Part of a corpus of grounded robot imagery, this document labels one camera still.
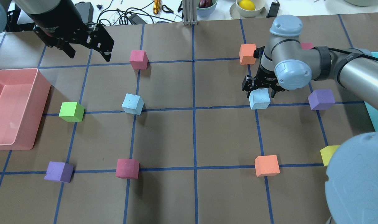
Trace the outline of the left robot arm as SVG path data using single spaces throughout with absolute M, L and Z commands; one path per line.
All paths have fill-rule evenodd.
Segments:
M 77 5 L 71 0 L 15 0 L 14 3 L 34 21 L 33 31 L 48 47 L 57 47 L 70 58 L 80 44 L 99 52 L 107 62 L 115 41 L 104 25 L 84 22 Z

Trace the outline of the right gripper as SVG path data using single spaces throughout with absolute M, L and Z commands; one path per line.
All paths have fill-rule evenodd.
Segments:
M 270 88 L 272 90 L 270 94 L 271 98 L 274 98 L 278 92 L 286 91 L 286 89 L 278 84 L 275 73 L 267 70 L 262 65 L 259 65 L 254 77 L 246 75 L 242 82 L 242 91 L 246 93 L 247 98 L 250 98 L 253 90 L 259 88 Z

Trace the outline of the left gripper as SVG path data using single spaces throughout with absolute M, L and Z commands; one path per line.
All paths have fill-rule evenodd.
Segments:
M 68 31 L 66 34 L 62 34 L 61 37 L 49 36 L 38 25 L 35 25 L 33 31 L 48 47 L 56 47 L 58 44 L 62 44 L 61 50 L 69 58 L 74 58 L 76 54 L 70 44 L 81 44 L 100 52 L 106 62 L 111 60 L 111 52 L 115 41 L 105 29 L 105 26 L 101 24 L 89 24 L 85 28 Z

